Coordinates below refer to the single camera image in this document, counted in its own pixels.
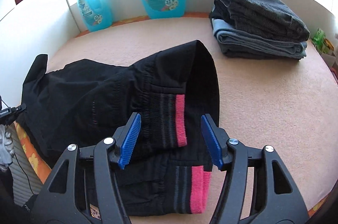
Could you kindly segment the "black pants pink waistband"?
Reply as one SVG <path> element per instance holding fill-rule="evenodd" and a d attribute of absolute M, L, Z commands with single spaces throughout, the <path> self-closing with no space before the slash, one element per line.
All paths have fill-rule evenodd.
<path fill-rule="evenodd" d="M 126 67 L 84 59 L 47 72 L 47 60 L 37 56 L 25 78 L 26 111 L 17 123 L 49 166 L 69 144 L 95 145 L 136 112 L 141 130 L 130 163 L 117 173 L 127 214 L 204 212 L 213 164 L 200 119 L 208 113 L 218 122 L 219 86 L 202 42 Z"/>

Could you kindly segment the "white radiator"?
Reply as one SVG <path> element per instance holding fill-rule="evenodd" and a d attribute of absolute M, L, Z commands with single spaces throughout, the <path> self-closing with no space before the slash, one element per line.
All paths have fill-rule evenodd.
<path fill-rule="evenodd" d="M 14 202 L 23 206 L 33 194 L 39 194 L 42 188 L 41 180 L 34 172 L 19 141 L 14 124 L 8 127 L 14 143 L 15 156 L 10 170 L 13 176 Z"/>

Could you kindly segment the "grey-blue folded jeans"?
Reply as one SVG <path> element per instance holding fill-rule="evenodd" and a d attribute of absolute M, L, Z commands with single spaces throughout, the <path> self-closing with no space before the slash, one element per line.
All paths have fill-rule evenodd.
<path fill-rule="evenodd" d="M 301 60 L 306 57 L 306 42 L 285 42 L 266 39 L 235 29 L 222 19 L 211 19 L 213 35 L 221 52 L 228 57 L 251 59 L 292 58 Z"/>

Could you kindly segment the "dark textured folded pants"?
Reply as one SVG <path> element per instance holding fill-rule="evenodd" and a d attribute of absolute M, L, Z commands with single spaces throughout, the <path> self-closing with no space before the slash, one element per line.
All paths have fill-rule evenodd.
<path fill-rule="evenodd" d="M 310 36 L 305 23 L 281 0 L 215 0 L 210 17 L 276 41 L 304 42 Z"/>

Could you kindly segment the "blue detergent bottle left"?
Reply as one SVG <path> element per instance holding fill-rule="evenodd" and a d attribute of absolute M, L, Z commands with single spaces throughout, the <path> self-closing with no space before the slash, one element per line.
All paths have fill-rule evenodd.
<path fill-rule="evenodd" d="M 107 0 L 77 0 L 77 6 L 90 32 L 106 29 L 113 24 L 113 14 Z"/>

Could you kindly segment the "green snack packet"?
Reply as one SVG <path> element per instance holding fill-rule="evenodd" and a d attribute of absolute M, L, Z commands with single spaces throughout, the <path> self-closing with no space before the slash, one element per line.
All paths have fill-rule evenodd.
<path fill-rule="evenodd" d="M 323 52 L 323 44 L 325 37 L 326 37 L 325 32 L 321 28 L 318 28 L 311 39 L 312 44 L 315 46 L 316 50 L 319 53 Z"/>

